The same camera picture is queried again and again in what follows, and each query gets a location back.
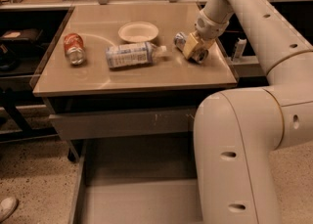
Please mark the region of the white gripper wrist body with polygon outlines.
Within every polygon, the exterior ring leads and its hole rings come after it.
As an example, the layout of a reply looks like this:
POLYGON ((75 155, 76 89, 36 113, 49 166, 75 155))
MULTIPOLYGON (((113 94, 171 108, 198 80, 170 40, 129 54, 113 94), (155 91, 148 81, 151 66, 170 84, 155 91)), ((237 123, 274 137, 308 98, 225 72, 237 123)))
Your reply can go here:
POLYGON ((208 41, 222 35, 228 25, 228 22, 214 22, 204 13, 204 10, 200 10, 195 29, 202 40, 208 41))

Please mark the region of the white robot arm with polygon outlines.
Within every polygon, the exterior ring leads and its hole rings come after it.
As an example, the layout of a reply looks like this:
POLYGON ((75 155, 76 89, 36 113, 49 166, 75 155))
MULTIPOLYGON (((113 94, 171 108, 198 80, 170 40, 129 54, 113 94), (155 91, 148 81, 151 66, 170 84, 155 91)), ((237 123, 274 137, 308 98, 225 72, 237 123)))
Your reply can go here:
POLYGON ((270 152, 313 140, 311 44, 267 0, 208 0, 184 51, 236 16, 265 87, 224 90, 199 105, 194 149, 204 224, 281 224, 270 152))

